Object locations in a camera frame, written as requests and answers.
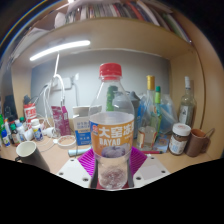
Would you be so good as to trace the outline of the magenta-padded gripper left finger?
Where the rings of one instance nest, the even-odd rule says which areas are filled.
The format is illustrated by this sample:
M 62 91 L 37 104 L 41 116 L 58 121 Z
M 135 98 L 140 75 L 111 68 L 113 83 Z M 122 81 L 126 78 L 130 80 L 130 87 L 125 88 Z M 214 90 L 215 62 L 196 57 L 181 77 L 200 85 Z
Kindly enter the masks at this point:
M 79 158 L 70 158 L 56 175 L 83 188 L 95 188 L 97 186 L 95 165 L 93 150 L 89 149 Z

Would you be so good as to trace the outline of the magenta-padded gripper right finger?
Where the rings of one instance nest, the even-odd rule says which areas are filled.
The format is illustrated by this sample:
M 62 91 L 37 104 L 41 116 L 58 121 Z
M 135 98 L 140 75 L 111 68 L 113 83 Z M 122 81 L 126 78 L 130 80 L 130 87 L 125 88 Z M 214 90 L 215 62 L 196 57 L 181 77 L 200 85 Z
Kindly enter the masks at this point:
M 170 172 L 154 155 L 145 155 L 137 148 L 132 148 L 128 170 L 130 188 L 143 187 L 169 174 Z

